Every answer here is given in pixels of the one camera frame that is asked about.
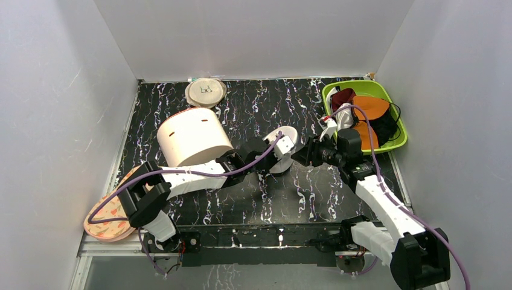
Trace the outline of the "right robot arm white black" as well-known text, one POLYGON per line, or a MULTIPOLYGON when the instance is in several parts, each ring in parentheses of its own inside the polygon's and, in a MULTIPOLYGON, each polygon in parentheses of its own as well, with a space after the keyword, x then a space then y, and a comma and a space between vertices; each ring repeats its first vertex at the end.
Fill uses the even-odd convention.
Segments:
POLYGON ((363 157, 358 131, 343 129, 337 142, 310 137, 292 159, 303 166, 324 163, 338 168, 343 183, 349 186, 376 214, 384 229, 358 216, 342 221, 341 245, 348 250, 368 249, 391 270, 400 289, 420 289, 450 279, 446 234, 433 231, 416 221, 383 182, 377 165, 363 157))

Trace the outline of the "white mesh laundry bag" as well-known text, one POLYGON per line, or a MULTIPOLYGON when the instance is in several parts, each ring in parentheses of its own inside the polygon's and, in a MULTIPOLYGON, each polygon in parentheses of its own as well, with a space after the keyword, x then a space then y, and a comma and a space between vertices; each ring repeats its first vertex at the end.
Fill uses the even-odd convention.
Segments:
POLYGON ((269 169, 271 174, 281 174, 290 168, 293 163, 292 154, 295 153, 298 144, 298 132, 292 126, 280 126, 268 133, 263 140, 272 144, 281 132, 283 136, 279 139, 274 148, 274 156, 277 163, 269 169))

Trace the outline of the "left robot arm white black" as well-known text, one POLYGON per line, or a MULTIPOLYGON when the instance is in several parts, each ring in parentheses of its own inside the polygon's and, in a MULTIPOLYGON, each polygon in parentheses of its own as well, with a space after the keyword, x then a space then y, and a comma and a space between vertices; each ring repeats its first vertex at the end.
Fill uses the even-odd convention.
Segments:
POLYGON ((249 151, 229 150, 203 164, 158 167, 147 162, 121 185, 118 197, 132 228, 146 230, 163 250, 174 251, 180 244, 181 234, 163 211, 169 199, 199 190, 235 186, 248 174, 270 170, 293 147, 286 136, 279 135, 271 143, 259 140, 249 151))

